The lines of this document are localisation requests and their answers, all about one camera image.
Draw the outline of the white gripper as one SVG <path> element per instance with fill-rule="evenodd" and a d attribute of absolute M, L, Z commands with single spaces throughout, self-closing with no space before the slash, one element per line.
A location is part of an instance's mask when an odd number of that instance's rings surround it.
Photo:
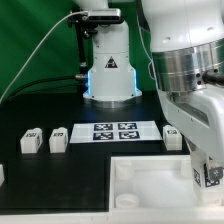
<path fill-rule="evenodd" d="M 222 179 L 223 167 L 220 164 L 224 164 L 224 88 L 190 92 L 184 104 L 172 102 L 166 92 L 158 91 L 158 95 L 166 120 L 213 159 L 208 162 L 209 179 Z"/>

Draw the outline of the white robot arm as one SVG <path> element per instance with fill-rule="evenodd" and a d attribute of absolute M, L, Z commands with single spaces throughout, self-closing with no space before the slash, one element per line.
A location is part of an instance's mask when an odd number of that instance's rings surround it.
<path fill-rule="evenodd" d="M 89 93 L 99 102 L 128 100 L 134 78 L 118 34 L 120 12 L 106 0 L 75 0 L 87 19 L 100 27 L 94 38 Z M 151 34 L 156 87 L 167 121 L 205 154 L 207 175 L 224 168 L 224 19 L 223 0 L 138 0 L 138 15 Z"/>

